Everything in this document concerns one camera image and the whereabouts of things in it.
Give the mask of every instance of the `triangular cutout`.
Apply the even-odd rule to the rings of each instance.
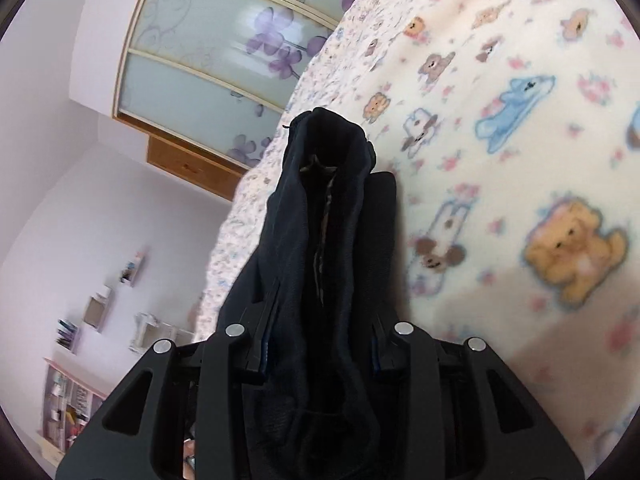
[[[137,435],[153,374],[142,372],[104,418],[105,430]]]
[[[500,430],[503,433],[514,433],[533,427],[533,419],[498,372],[488,370],[486,375],[489,379],[491,393],[494,395]]]

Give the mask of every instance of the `blue dolphin print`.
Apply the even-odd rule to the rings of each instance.
[[[626,143],[632,150],[640,150],[640,105],[626,131]]]
[[[512,79],[511,89],[500,94],[504,107],[498,113],[476,123],[476,137],[489,139],[487,152],[497,152],[540,100],[551,93],[555,85],[556,78],[552,75]]]

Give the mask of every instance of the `animal print blanket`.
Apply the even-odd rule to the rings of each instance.
[[[327,107],[396,174],[398,309],[487,340],[593,472],[640,402],[639,59],[614,0],[357,0],[236,191],[197,337],[258,243],[283,125]]]

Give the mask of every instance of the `person's hand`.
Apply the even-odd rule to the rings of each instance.
[[[182,448],[182,458],[183,458],[182,476],[186,480],[196,479],[196,472],[193,470],[193,467],[191,467],[186,461],[187,457],[194,456],[195,454],[196,454],[196,441],[187,440],[184,443],[184,446]]]

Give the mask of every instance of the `silver rivet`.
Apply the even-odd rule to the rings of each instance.
[[[225,328],[225,333],[229,337],[238,337],[244,333],[244,326],[239,323],[233,323],[233,325],[229,325]]]
[[[401,321],[400,323],[396,323],[394,329],[400,335],[409,335],[414,331],[414,326],[411,323],[407,323],[406,321]]]
[[[161,339],[154,343],[154,352],[156,354],[165,354],[171,350],[171,341],[168,339]]]
[[[466,342],[474,352],[481,352],[486,348],[486,343],[484,339],[480,339],[479,337],[472,337],[469,341]]]

